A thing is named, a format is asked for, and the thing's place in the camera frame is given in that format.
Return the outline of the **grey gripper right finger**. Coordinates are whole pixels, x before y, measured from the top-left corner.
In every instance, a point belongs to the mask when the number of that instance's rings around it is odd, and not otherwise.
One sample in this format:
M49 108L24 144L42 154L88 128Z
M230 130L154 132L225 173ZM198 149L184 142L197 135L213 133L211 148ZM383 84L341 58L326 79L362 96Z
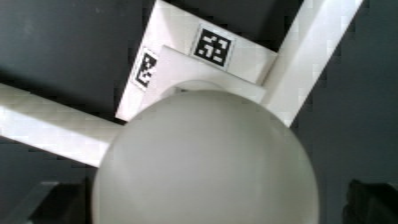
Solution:
M398 224L398 189L390 184L351 180L342 224Z

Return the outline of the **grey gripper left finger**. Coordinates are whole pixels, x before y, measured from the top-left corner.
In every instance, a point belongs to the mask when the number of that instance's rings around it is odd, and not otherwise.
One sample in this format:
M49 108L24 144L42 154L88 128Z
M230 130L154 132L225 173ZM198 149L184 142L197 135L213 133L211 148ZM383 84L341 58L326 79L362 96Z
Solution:
M94 224L92 183L40 182L28 192L1 224Z

